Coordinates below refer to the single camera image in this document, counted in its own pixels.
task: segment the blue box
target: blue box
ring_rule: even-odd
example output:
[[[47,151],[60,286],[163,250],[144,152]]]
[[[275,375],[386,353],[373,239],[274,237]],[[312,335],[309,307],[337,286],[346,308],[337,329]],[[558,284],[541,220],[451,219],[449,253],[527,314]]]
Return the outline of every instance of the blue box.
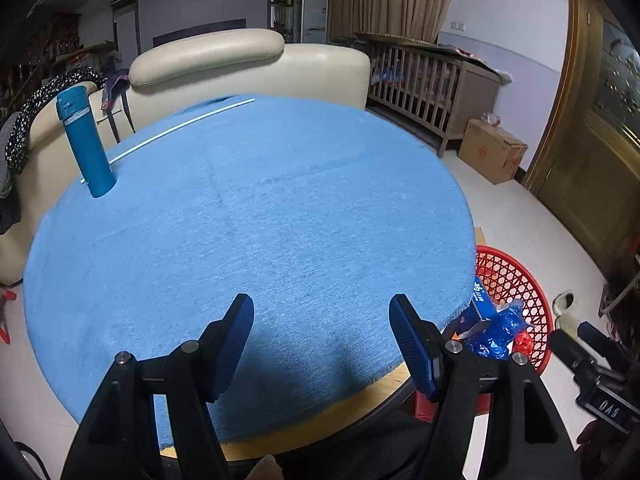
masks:
[[[458,333],[471,330],[476,323],[491,319],[495,314],[494,302],[486,293],[480,278],[476,276],[474,280],[474,293],[471,296],[471,304],[468,309],[460,315]]]

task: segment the white stick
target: white stick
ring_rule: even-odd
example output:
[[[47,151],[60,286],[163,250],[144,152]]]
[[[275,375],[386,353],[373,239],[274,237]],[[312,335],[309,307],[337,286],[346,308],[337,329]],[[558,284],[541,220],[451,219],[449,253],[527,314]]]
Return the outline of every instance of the white stick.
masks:
[[[129,148],[126,152],[121,153],[120,155],[112,158],[109,161],[109,165],[113,164],[114,162],[118,162],[121,158],[126,157],[127,155],[129,155],[129,153],[133,153],[135,152],[137,149],[142,148],[143,146],[146,146],[147,144],[149,144],[150,142],[153,142],[156,139],[159,139],[160,137],[164,137],[166,134],[170,134],[171,132],[174,132],[175,130],[180,129],[183,126],[187,126],[188,124],[192,124],[195,123],[196,121],[202,120],[202,119],[206,119],[207,117],[211,117],[212,115],[215,114],[219,114],[220,112],[224,112],[226,110],[231,110],[231,108],[236,108],[237,106],[242,106],[248,103],[253,103],[255,101],[255,99],[247,99],[246,101],[240,101],[239,103],[233,103],[232,105],[229,106],[225,106],[223,108],[219,108],[218,110],[213,110],[212,112],[207,112],[206,114],[202,114],[198,117],[194,117],[193,119],[189,119],[188,121],[184,121],[183,123],[178,124],[177,126],[172,126],[171,128],[169,128],[168,130],[165,130],[164,132],[161,132],[157,135],[154,135],[153,137],[140,142],[140,144],[137,144],[136,146],[134,146],[133,148]],[[85,180],[84,178],[80,181],[80,184],[84,184]]]

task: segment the refrigerator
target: refrigerator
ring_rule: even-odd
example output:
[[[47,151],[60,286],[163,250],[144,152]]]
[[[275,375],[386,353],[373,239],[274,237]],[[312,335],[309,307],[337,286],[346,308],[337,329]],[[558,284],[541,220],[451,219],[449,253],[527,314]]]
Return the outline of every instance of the refrigerator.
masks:
[[[300,0],[300,43],[326,43],[329,0]]]

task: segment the crib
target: crib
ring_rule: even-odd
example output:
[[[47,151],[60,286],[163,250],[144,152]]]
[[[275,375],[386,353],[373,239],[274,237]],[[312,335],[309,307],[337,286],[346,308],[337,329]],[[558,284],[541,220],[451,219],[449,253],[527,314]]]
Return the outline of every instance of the crib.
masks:
[[[371,60],[368,98],[399,112],[447,143],[462,139],[469,119],[494,110],[500,77],[455,56],[420,44],[367,40]]]

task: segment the doorway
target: doorway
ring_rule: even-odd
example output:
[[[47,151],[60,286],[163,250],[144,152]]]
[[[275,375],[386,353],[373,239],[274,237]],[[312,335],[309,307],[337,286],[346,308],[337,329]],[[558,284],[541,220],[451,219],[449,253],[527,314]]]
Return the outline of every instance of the doorway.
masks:
[[[601,0],[572,3],[562,109],[526,187],[605,274],[624,272],[640,241],[640,56]]]

